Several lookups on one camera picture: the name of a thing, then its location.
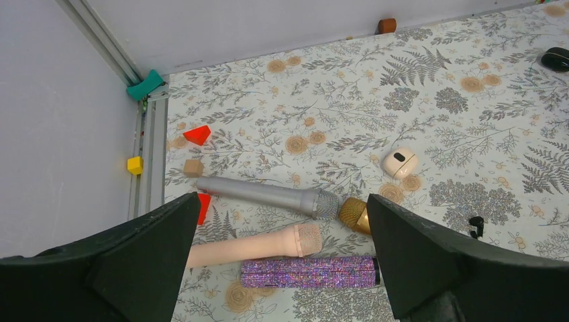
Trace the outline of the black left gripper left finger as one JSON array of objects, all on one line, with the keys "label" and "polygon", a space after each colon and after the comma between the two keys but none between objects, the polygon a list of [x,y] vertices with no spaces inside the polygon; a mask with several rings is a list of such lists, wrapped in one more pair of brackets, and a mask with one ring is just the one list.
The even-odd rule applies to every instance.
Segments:
[{"label": "black left gripper left finger", "polygon": [[33,257],[1,260],[2,321],[170,321],[201,202],[159,208]]}]

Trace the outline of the cream earbud charging case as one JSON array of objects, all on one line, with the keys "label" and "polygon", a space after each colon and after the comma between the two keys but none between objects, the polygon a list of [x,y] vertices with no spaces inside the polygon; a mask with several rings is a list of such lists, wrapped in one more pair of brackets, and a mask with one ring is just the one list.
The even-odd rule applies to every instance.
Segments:
[{"label": "cream earbud charging case", "polygon": [[419,163],[417,155],[408,148],[397,148],[383,160],[383,170],[397,180],[408,177]]}]

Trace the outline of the black earbud charging case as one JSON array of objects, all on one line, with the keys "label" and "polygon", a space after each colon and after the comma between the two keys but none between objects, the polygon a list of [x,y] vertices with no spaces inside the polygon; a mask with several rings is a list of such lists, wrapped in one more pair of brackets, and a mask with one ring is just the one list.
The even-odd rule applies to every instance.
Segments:
[{"label": "black earbud charging case", "polygon": [[541,56],[541,65],[554,72],[569,71],[569,51],[565,48],[553,47]]}]

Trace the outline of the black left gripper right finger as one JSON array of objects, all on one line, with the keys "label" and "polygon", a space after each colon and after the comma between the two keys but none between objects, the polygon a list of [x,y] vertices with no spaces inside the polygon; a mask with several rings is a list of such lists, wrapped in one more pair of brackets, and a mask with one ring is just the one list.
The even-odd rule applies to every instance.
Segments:
[{"label": "black left gripper right finger", "polygon": [[380,195],[367,212],[395,319],[568,320],[567,262],[484,243]]}]

